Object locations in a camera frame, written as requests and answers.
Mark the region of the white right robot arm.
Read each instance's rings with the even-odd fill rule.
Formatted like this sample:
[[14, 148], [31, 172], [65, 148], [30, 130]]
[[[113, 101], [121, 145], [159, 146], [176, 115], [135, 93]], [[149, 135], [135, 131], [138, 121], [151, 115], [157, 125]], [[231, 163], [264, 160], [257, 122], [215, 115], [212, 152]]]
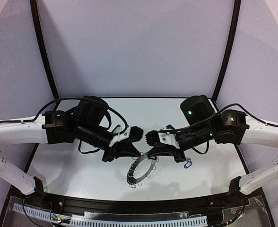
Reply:
[[[180, 104], [188, 126], [171, 125], [146, 134], [152, 149], [148, 158], [171, 156], [175, 162], [186, 161], [185, 151], [214, 140], [217, 144], [257, 144], [278, 148], [278, 124], [261, 120], [240, 104], [230, 104], [216, 111], [205, 95], [192, 96]], [[278, 155], [256, 171], [234, 178], [228, 195], [249, 195], [278, 179]]]

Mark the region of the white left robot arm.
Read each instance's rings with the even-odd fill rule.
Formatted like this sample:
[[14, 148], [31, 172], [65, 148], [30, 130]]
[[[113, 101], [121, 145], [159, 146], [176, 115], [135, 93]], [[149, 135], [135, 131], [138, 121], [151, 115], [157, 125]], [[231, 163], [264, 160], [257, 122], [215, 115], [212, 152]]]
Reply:
[[[95, 96], [77, 97], [78, 104], [67, 111], [46, 108], [64, 101], [58, 98], [43, 106], [33, 117], [0, 120], [0, 147], [14, 144], [60, 144], [79, 140], [104, 151], [102, 161], [119, 157], [139, 157], [133, 143], [143, 137], [143, 130], [128, 125], [120, 113]], [[25, 196], [44, 197], [43, 183], [0, 155], [0, 178]]]

